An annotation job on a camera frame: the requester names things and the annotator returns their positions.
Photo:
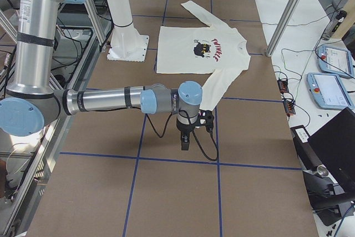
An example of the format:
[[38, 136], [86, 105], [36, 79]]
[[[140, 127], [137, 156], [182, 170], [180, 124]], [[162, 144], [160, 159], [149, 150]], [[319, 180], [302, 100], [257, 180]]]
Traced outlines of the cream long-sleeve printed shirt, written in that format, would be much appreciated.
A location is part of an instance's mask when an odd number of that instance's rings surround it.
[[230, 84], [250, 64], [246, 39], [236, 28], [193, 1], [182, 6], [205, 24], [200, 28], [160, 28], [156, 71], [160, 74], [209, 74], [200, 108], [213, 110]]

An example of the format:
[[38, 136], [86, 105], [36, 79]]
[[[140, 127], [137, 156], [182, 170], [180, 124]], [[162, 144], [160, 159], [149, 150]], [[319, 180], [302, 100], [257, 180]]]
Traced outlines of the near orange black electronics box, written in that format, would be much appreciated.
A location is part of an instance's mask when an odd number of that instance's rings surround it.
[[296, 114], [294, 102], [292, 102], [288, 99], [284, 99], [283, 106], [284, 106], [285, 113], [287, 116], [292, 116], [292, 115]]

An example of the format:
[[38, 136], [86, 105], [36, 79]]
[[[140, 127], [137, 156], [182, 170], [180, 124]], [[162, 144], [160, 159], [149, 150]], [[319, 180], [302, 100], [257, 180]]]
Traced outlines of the orange black electronics box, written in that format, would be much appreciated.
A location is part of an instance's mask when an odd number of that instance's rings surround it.
[[292, 115], [296, 114], [294, 102], [292, 102], [288, 99], [284, 99], [283, 106], [284, 106], [285, 113], [287, 116], [292, 116]]
[[287, 79], [278, 79], [277, 84], [281, 94], [290, 92]]

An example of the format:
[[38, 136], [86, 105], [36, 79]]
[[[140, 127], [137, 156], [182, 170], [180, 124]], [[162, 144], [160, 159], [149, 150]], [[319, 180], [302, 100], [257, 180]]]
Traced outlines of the far orange black electronics box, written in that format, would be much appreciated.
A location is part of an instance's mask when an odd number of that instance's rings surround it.
[[287, 79], [278, 79], [277, 84], [281, 94], [290, 92]]

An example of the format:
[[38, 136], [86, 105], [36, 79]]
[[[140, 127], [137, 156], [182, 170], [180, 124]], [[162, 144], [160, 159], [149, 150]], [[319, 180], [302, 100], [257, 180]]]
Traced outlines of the near teach pendant tablet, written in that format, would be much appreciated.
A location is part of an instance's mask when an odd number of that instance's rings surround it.
[[308, 73], [308, 89], [321, 109], [354, 109], [354, 104], [338, 74]]

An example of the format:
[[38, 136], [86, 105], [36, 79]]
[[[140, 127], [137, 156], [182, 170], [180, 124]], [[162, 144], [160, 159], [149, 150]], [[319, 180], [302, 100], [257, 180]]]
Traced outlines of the teach pendant tablet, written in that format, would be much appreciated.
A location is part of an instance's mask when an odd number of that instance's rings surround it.
[[338, 74], [308, 73], [308, 89], [321, 109], [354, 109], [354, 104]]
[[322, 72], [338, 74], [343, 78], [354, 78], [354, 66], [349, 50], [321, 45], [316, 49], [318, 65]]

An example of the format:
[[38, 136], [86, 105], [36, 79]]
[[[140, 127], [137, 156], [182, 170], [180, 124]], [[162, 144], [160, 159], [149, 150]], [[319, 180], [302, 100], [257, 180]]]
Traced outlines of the black laptop monitor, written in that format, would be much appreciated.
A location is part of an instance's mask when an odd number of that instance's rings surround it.
[[344, 108], [308, 139], [344, 191], [354, 191], [354, 112]]

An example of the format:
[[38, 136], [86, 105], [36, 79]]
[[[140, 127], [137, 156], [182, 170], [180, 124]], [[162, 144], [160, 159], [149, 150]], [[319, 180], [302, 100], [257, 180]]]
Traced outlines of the far teach pendant tablet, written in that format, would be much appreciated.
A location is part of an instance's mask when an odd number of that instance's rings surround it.
[[318, 65], [322, 72], [338, 74], [343, 78], [354, 78], [354, 66], [349, 50], [321, 45], [316, 49]]

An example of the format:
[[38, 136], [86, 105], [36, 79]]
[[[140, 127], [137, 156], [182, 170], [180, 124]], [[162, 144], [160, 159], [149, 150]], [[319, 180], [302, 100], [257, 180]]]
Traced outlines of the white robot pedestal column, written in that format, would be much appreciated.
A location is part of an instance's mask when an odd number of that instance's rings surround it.
[[114, 25], [108, 59], [143, 62], [149, 36], [141, 35], [136, 30], [129, 0], [107, 0], [107, 3]]

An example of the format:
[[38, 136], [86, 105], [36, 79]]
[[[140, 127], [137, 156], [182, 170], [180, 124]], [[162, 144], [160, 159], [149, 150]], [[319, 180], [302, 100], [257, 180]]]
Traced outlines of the aluminium frame rack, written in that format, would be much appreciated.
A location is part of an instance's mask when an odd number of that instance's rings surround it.
[[[57, 20], [56, 50], [49, 84], [54, 90], [83, 90], [95, 63], [105, 52], [111, 23], [105, 0], [65, 4]], [[69, 131], [72, 118], [62, 113], [40, 132], [27, 137], [1, 133], [1, 236], [25, 235], [37, 210]]]

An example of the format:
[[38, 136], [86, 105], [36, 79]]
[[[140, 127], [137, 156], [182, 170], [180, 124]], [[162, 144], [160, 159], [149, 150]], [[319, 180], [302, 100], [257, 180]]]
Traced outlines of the aluminium frame post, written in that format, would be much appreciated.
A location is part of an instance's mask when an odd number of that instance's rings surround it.
[[266, 56], [271, 57], [280, 42], [283, 33], [285, 32], [287, 25], [298, 5], [300, 0], [288, 0], [286, 7], [281, 15], [278, 25], [272, 35], [272, 38], [266, 49]]

